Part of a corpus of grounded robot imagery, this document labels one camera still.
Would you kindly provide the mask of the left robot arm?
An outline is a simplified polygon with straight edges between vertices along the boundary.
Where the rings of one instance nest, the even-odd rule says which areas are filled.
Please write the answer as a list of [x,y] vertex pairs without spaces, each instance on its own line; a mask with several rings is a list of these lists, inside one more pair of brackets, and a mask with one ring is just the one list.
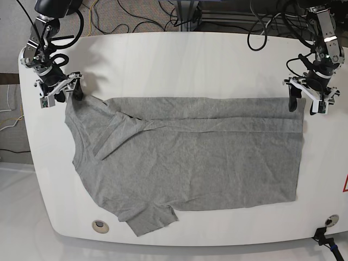
[[[246,44],[251,52],[261,52],[265,48],[270,24],[281,17],[289,33],[308,48],[310,54],[315,55],[314,61],[309,61],[306,55],[299,54],[296,60],[304,64],[306,72],[294,72],[292,77],[283,82],[289,89],[289,111],[295,111],[302,95],[306,94],[312,100],[313,113],[324,113],[324,107],[333,105],[334,97],[340,95],[338,90],[328,85],[335,70],[345,61],[344,50],[335,34],[341,20],[335,8],[347,10],[342,3],[330,1],[285,1],[281,7],[276,6],[267,13],[270,19],[265,22],[265,16],[258,13],[254,1],[250,1],[250,12],[255,19],[253,25],[260,25],[258,30],[253,27],[248,30]],[[288,15],[299,18],[300,13],[304,14],[307,29],[312,34],[312,43],[307,42],[288,21]]]

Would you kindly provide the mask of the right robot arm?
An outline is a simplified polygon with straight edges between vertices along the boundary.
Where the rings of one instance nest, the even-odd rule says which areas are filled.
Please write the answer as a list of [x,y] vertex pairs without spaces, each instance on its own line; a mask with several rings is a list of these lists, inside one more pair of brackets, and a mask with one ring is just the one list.
[[285,62],[304,48],[270,38],[254,52],[246,35],[153,32],[88,36],[54,44],[53,21],[38,17],[18,58],[26,117],[61,115],[74,91],[107,107],[115,98],[287,97]]

